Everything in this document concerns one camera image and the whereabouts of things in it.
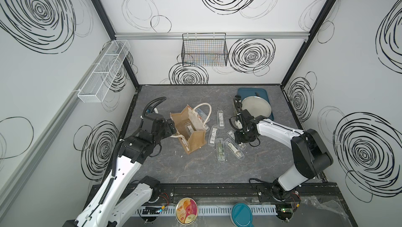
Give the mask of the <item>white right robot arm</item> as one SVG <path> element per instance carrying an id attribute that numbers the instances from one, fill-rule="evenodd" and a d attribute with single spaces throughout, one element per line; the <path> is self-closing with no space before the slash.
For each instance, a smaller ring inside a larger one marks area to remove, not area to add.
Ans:
<path id="1" fill-rule="evenodd" d="M 236 115 L 235 140 L 237 143 L 252 143 L 259 137 L 271 138 L 292 150 L 294 164 L 271 186 L 271 194 L 278 201 L 284 201 L 294 188 L 313 179 L 334 163 L 319 133 L 293 129 L 258 116 L 248 110 Z"/>

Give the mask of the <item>burlap canvas tote bag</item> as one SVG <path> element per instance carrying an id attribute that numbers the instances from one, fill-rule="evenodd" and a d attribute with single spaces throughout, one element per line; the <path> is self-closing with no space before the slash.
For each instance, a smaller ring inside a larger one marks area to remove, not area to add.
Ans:
<path id="1" fill-rule="evenodd" d="M 202 119 L 196 109 L 207 106 L 209 113 L 206 119 Z M 173 120 L 177 133 L 172 137 L 177 138 L 181 143 L 187 155 L 207 144 L 206 122 L 211 115 L 211 105 L 209 103 L 201 103 L 195 108 L 187 105 L 180 113 L 170 113 L 170 118 Z"/>

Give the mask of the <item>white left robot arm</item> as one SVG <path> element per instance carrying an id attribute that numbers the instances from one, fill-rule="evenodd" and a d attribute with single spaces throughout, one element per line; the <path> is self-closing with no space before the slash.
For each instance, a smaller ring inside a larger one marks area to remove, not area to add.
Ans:
<path id="1" fill-rule="evenodd" d="M 160 182 L 150 176 L 140 180 L 124 199 L 123 192 L 144 161 L 165 138 L 176 134 L 172 119 L 158 113 L 143 115 L 140 127 L 118 142 L 112 157 L 112 169 L 88 206 L 66 227 L 121 227 L 139 208 L 159 198 Z"/>

